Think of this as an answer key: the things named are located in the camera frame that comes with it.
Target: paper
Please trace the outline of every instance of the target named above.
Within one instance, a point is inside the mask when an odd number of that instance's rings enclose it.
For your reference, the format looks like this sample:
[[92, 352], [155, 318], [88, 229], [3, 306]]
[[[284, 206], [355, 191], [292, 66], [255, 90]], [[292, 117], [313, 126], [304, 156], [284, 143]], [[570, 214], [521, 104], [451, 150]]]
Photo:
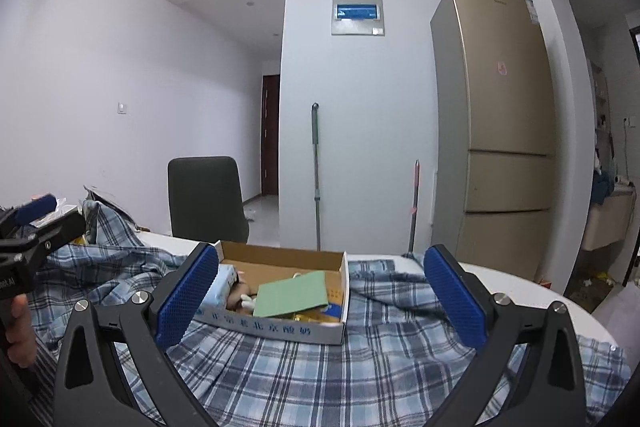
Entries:
[[261, 284], [255, 299], [254, 317], [277, 317], [327, 304], [324, 272], [309, 272], [292, 279]]
[[529, 16], [531, 17], [531, 23], [540, 26], [540, 20], [538, 19], [538, 12], [533, 4], [533, 0], [525, 0], [527, 8], [529, 9]]

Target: refrigerator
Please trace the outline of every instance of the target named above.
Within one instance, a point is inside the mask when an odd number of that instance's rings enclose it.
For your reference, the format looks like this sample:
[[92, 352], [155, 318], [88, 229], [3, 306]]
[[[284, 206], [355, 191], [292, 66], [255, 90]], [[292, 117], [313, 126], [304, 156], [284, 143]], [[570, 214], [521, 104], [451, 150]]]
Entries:
[[431, 20], [438, 171], [431, 242], [533, 280], [548, 247], [556, 112], [531, 0], [441, 0]]

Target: human hand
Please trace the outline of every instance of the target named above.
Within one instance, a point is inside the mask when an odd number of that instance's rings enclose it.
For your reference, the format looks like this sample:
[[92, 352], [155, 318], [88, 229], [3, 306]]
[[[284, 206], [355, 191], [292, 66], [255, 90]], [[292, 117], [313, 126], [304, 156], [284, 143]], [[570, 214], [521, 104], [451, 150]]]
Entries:
[[9, 360], [20, 367], [29, 367], [36, 361], [36, 333], [31, 326], [31, 311], [27, 295], [14, 297], [11, 314], [15, 322], [6, 330], [6, 339], [12, 344], [7, 351]]

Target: clothing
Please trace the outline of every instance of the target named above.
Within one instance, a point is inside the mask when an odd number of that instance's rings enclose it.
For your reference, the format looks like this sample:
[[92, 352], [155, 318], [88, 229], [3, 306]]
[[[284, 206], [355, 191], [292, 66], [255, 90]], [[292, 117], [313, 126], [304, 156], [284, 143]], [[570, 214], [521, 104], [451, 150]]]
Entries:
[[593, 171], [593, 182], [591, 183], [591, 203], [603, 204], [605, 198], [611, 195], [613, 192], [615, 183], [609, 177], [607, 171], [602, 171], [602, 174], [598, 174], [597, 171]]
[[[79, 298], [104, 305], [125, 302], [135, 291], [151, 291], [183, 261], [143, 247], [99, 203], [86, 203], [85, 210], [95, 217], [89, 222], [96, 227], [96, 240], [105, 244], [61, 248], [38, 273], [30, 296], [34, 327], [50, 353], [38, 359], [49, 389], [51, 358], [59, 353], [70, 309]], [[273, 341], [192, 322], [181, 343], [168, 350], [220, 426], [422, 427], [440, 406], [474, 350], [460, 344], [423, 276], [396, 273], [393, 261], [350, 263], [349, 269], [350, 311], [341, 346]], [[612, 351], [609, 344], [584, 337], [578, 341], [592, 423], [613, 404], [630, 372], [622, 349]], [[141, 410], [160, 419], [127, 348], [118, 344], [117, 349]], [[523, 353], [524, 346], [516, 347], [510, 372], [481, 419], [499, 411]], [[37, 403], [41, 417], [50, 414], [46, 397], [50, 391]]]

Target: black office chair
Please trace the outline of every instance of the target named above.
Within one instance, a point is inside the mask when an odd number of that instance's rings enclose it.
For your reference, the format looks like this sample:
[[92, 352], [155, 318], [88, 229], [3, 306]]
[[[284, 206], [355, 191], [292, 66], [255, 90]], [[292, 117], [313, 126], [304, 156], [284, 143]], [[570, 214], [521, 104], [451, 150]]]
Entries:
[[169, 162], [169, 211], [175, 237], [246, 243], [238, 165], [228, 156], [175, 158]]

